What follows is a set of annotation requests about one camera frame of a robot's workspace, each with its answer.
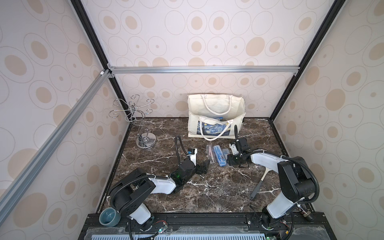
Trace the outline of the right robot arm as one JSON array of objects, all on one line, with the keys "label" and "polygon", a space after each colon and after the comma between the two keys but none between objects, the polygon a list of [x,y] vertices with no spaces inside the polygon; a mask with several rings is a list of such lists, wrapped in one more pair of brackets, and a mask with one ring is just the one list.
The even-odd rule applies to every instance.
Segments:
[{"label": "right robot arm", "polygon": [[265,150],[251,150],[247,139],[238,137],[238,127],[234,127],[235,140],[231,142],[232,153],[228,155],[230,166],[245,163],[261,165],[278,173],[280,194],[261,213],[262,226],[269,230],[274,228],[286,214],[302,204],[316,201],[320,194],[320,184],[302,157],[286,157]]}]

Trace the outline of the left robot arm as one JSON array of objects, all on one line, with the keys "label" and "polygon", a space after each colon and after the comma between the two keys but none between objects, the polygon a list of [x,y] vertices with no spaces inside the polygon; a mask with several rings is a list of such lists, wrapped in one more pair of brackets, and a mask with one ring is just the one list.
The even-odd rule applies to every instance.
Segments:
[{"label": "left robot arm", "polygon": [[175,136],[174,142],[178,167],[169,177],[150,175],[137,168],[111,187],[110,206],[122,217],[129,217],[142,226],[151,224],[153,215],[144,204],[149,195],[176,194],[195,174],[208,173],[210,160],[199,165],[196,148],[186,150],[180,136]]}]

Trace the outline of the red label clear case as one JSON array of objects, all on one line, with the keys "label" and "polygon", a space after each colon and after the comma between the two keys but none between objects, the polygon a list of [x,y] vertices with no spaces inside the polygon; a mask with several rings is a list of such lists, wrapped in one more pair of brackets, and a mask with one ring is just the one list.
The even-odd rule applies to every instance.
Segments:
[{"label": "red label clear case", "polygon": [[225,157],[225,160],[228,159],[228,155],[231,153],[229,149],[222,149],[223,155]]}]

